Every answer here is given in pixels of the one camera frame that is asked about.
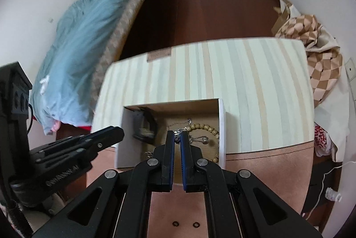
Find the small silver earring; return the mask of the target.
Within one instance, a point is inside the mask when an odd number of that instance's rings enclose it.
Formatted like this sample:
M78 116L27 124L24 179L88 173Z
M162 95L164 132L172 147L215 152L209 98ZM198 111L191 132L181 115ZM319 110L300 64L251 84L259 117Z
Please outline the small silver earring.
M207 145L209 143L209 138L207 136L191 137L190 143L192 143L192 142L199 142L204 145Z

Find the red bed sheet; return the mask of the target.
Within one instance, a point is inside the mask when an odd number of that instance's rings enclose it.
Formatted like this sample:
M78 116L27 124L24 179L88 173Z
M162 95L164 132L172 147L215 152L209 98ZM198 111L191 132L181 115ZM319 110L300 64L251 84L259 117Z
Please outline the red bed sheet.
M85 130L85 131L91 131L91 127L90 126L84 126L84 127L80 127L80 128Z

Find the blue duvet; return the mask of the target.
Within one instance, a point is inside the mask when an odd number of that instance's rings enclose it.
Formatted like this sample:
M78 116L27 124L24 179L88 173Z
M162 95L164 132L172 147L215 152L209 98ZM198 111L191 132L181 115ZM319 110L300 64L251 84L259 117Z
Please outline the blue duvet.
M60 18L44 58L30 103L47 135L65 123L90 126L89 108L95 66L129 0L76 0Z

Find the red printed plastic bag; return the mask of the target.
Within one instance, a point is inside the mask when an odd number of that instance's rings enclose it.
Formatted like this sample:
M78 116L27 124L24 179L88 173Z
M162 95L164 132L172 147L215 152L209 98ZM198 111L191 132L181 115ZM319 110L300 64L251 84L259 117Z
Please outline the red printed plastic bag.
M318 157L331 156L336 162L337 147L330 138L330 135L317 123L314 124L314 148Z

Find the white plastic bottle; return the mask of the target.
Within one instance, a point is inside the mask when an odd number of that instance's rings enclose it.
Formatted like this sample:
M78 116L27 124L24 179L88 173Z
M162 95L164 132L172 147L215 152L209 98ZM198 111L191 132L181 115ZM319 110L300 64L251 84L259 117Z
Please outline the white plastic bottle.
M342 200L342 194L328 187L325 191L325 198L332 202L340 202Z

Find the checkered beige blanket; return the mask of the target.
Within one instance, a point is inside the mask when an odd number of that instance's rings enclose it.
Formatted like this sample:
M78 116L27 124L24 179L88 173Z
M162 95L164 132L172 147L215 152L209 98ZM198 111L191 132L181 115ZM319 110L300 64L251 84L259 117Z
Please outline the checkered beige blanket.
M295 39L303 43L313 90L318 106L330 94L341 76L343 56L340 46L313 14L302 14L289 0L279 0L274 10L278 18L272 34L277 38Z

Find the white wall socket strip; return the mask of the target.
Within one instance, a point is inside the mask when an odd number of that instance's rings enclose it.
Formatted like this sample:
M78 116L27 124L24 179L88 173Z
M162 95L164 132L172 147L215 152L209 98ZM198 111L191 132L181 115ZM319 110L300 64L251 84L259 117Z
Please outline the white wall socket strip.
M350 58L345 64L346 73L348 76L349 87L353 100L356 100L356 68L352 58Z

